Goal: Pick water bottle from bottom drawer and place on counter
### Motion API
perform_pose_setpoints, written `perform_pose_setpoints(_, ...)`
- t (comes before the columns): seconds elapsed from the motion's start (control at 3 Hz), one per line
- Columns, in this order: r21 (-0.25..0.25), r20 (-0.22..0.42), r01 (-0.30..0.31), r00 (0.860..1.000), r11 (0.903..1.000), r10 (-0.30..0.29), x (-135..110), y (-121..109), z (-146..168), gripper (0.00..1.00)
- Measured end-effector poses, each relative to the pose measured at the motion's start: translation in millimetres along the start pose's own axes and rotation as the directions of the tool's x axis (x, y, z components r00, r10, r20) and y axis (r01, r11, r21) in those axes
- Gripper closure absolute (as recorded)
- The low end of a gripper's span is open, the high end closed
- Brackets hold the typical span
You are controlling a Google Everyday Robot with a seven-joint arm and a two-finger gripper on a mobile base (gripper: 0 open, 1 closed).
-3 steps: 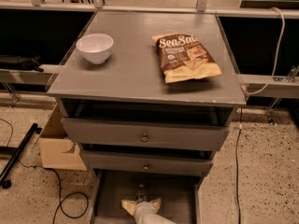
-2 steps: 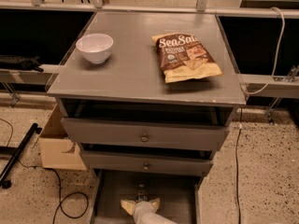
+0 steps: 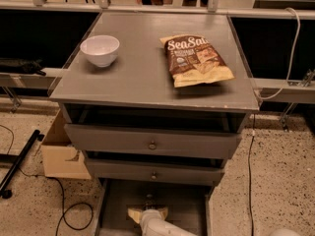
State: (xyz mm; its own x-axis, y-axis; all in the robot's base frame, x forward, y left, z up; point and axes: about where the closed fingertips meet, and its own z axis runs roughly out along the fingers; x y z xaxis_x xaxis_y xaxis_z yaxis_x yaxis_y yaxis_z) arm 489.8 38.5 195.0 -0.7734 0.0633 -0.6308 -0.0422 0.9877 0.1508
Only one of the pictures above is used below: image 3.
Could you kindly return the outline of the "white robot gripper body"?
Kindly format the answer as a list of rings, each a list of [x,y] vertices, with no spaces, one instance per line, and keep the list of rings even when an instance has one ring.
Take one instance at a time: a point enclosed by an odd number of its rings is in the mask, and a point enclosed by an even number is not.
[[[163,223],[163,216],[157,209],[147,209],[142,213],[140,221],[142,229],[162,229]]]

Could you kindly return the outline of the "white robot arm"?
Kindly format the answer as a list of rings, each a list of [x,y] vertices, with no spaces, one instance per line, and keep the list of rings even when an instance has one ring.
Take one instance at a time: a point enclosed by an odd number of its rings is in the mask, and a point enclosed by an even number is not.
[[[128,216],[140,225],[142,236],[197,236],[168,221],[168,207],[127,209]]]

